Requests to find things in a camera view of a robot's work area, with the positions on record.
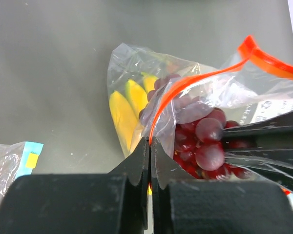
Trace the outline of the upper blue zip bag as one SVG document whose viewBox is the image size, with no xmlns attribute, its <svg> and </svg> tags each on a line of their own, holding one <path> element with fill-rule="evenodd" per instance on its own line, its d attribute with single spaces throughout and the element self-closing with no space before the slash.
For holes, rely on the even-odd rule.
<svg viewBox="0 0 293 234">
<path fill-rule="evenodd" d="M 42 149 L 42 143 L 30 141 L 0 144 L 0 203 L 15 179 L 32 174 Z"/>
</svg>

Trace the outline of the red zip bag with fruit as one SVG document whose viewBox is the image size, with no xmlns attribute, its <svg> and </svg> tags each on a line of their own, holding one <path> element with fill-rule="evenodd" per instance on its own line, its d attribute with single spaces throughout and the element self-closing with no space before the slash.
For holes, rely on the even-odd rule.
<svg viewBox="0 0 293 234">
<path fill-rule="evenodd" d="M 293 193 L 293 66 L 251 36 L 220 68 L 120 44 L 107 70 L 125 156 L 149 137 L 200 180 L 269 180 Z"/>
</svg>

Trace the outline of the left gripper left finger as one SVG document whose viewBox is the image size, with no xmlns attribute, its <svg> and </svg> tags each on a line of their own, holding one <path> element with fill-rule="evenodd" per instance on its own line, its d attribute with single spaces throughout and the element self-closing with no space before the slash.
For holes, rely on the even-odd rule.
<svg viewBox="0 0 293 234">
<path fill-rule="evenodd" d="M 26 175 L 0 204 L 0 234 L 142 234 L 149 139 L 107 174 Z"/>
</svg>

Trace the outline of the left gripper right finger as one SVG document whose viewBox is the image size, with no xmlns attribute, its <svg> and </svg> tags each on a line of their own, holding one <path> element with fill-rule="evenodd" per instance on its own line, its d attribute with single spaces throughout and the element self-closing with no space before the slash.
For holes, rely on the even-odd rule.
<svg viewBox="0 0 293 234">
<path fill-rule="evenodd" d="M 276 184 L 195 179 L 157 139 L 150 169 L 156 234 L 293 234 L 293 208 Z"/>
</svg>

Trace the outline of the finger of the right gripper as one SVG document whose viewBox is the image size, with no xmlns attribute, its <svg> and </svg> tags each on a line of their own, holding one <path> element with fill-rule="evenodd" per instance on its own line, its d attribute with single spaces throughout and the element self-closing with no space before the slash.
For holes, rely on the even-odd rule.
<svg viewBox="0 0 293 234">
<path fill-rule="evenodd" d="M 293 193 L 293 148 L 226 150 L 225 161 L 256 173 Z"/>
<path fill-rule="evenodd" d="M 293 111 L 262 122 L 226 128 L 222 140 L 288 133 L 293 133 Z"/>
</svg>

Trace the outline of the fake banana bunch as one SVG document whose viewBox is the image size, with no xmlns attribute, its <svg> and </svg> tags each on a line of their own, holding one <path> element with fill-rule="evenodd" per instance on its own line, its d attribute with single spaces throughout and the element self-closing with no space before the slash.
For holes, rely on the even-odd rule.
<svg viewBox="0 0 293 234">
<path fill-rule="evenodd" d="M 155 75 L 145 72 L 140 75 L 142 84 L 129 78 L 125 82 L 124 94 L 115 90 L 109 97 L 110 113 L 125 157 L 130 155 L 139 142 L 139 139 L 134 138 L 139 113 L 149 103 L 147 95 L 154 90 L 158 79 Z"/>
</svg>

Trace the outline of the purple grape bunch from bag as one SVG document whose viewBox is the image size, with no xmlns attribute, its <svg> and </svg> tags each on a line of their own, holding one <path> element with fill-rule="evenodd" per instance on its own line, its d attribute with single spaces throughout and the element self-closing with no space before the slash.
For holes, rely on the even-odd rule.
<svg viewBox="0 0 293 234">
<path fill-rule="evenodd" d="M 225 163 L 225 149 L 253 146 L 250 140 L 222 140 L 226 128 L 240 126 L 228 120 L 219 106 L 219 96 L 227 87 L 214 78 L 205 78 L 178 93 L 156 115 L 150 107 L 139 118 L 147 130 L 161 141 L 169 156 L 197 179 L 251 179 L 253 173 Z"/>
</svg>

